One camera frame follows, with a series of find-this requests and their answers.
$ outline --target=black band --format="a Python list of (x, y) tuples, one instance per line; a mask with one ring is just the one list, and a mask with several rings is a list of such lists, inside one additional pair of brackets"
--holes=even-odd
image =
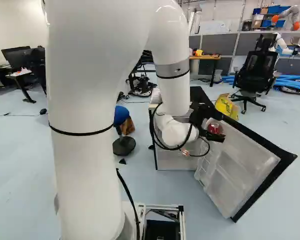
[(93, 131), (93, 132), (84, 132), (84, 133), (77, 133), (77, 132), (67, 132), (67, 131), (62, 131), (62, 130), (59, 130), (59, 129), (56, 129), (54, 128), (53, 126), (50, 125), (50, 122), (49, 122), (49, 126), (50, 128), (57, 132), (58, 134), (63, 134), (63, 135), (68, 135), (68, 136), (77, 136), (77, 137), (80, 137), (80, 136), (91, 136), (91, 135), (96, 135), (96, 134), (101, 134), (107, 130), (109, 130), (110, 128), (113, 127), (114, 124), (111, 124), (110, 126), (108, 126), (107, 128), (104, 128), (102, 130), (99, 130), (99, 131)]
[(156, 76), (157, 76), (158, 78), (161, 78), (161, 79), (177, 79), (177, 78), (180, 78), (180, 77), (186, 75), (189, 71), (190, 71), (190, 69), (189, 69), (188, 71), (186, 71), (186, 72), (184, 72), (184, 73), (178, 75), (178, 76), (159, 76), (158, 74), (157, 74)]

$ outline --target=yellow bag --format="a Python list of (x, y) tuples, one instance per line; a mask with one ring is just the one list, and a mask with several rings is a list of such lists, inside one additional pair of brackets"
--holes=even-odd
[(220, 94), (215, 102), (215, 108), (224, 115), (238, 121), (240, 107), (235, 105), (228, 96), (229, 93)]

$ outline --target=brown bag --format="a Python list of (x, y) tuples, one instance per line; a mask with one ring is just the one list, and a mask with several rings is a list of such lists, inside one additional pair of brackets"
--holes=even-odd
[(129, 135), (135, 131), (135, 125), (130, 116), (121, 124), (120, 128), (124, 135)]

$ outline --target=black mesh chair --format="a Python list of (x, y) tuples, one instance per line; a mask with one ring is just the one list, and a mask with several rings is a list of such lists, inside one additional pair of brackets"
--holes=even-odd
[(231, 95), (232, 102), (243, 101), (245, 114), (247, 111), (247, 102), (261, 107), (261, 111), (266, 111), (266, 106), (258, 103), (257, 93), (265, 92), (267, 95), (272, 88), (275, 77), (274, 68), (278, 53), (273, 51), (250, 51), (246, 57), (245, 63), (240, 71), (235, 72), (233, 88), (240, 88), (241, 95)]

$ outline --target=blue box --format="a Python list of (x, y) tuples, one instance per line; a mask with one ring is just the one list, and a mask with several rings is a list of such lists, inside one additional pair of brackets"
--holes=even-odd
[(282, 13), (283, 11), (285, 11), (285, 10), (287, 10), (289, 8), (291, 8), (291, 6), (280, 6), (280, 9), (279, 9), (278, 13), (280, 14), (280, 13)]
[(271, 26), (271, 20), (263, 20), (262, 23), (261, 23), (261, 27), (269, 27)]
[(284, 25), (285, 25), (285, 21), (286, 20), (279, 20), (277, 23), (276, 23), (276, 27), (277, 28), (282, 28)]
[(260, 14), (261, 13), (261, 8), (254, 8), (252, 15)]
[(280, 5), (277, 6), (269, 6), (268, 7), (268, 14), (278, 14), (280, 11)]

